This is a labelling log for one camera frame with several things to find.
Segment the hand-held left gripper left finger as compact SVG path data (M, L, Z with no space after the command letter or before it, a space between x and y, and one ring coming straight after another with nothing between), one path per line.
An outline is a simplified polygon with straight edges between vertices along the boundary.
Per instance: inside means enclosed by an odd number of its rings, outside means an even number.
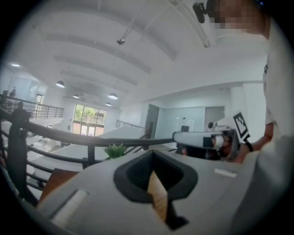
M163 235L169 227L151 203L132 202L114 183L115 170L147 151L97 163L52 191L37 210L75 235Z

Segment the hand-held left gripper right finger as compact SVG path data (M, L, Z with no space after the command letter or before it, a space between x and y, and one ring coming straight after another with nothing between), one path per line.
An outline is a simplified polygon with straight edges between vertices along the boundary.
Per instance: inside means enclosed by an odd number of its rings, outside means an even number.
M254 172L255 153L243 164L153 151L156 174L168 183L166 222L155 235L234 235L233 221Z

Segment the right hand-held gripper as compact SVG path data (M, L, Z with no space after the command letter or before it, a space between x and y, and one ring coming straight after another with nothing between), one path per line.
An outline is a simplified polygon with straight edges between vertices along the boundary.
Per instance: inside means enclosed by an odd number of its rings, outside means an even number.
M215 150L222 147L225 137L231 137L232 148L230 154L227 157L222 157L221 160L232 161L239 153L240 144L247 144L250 137L241 112L210 122L208 131L204 134L201 132L174 132L172 135L173 141L177 144Z

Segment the person's right hand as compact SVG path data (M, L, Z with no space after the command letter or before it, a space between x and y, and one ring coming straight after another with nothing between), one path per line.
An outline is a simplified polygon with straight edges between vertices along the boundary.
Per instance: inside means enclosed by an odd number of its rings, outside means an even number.
M227 157L231 152L231 148L232 148L231 137L228 137L228 138L225 137L222 147L218 150L185 146L182 149L182 154L189 157L217 161L217 160L220 160L222 157Z

